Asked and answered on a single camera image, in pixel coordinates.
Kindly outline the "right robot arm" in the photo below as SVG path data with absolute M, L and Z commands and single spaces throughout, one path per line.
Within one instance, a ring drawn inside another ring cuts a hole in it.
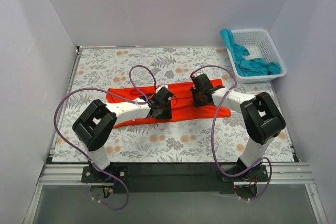
M 213 159 L 220 173 L 228 178 L 240 177 L 251 180 L 256 174 L 256 167 L 265 159 L 264 154 L 275 137 L 286 127 L 285 119 L 272 97 L 262 92 L 257 95 L 245 94 L 226 88 L 213 86 L 204 73 L 191 74 L 193 87 L 190 88 L 196 107 L 211 105 L 216 108 L 211 128 L 211 149 Z M 245 150 L 237 160 L 237 165 L 223 170 L 217 160 L 214 147 L 216 119 L 221 108 L 240 113 L 249 136 Z

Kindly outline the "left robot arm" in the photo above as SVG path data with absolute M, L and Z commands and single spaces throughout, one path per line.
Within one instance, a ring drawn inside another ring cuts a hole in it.
M 93 175 L 100 182 L 111 178 L 112 170 L 105 143 L 112 129 L 121 123 L 136 119 L 171 119 L 171 100 L 174 94 L 167 86 L 157 88 L 149 97 L 119 103 L 103 103 L 94 100 L 72 126 L 77 137 L 84 143 L 89 161 L 96 167 Z

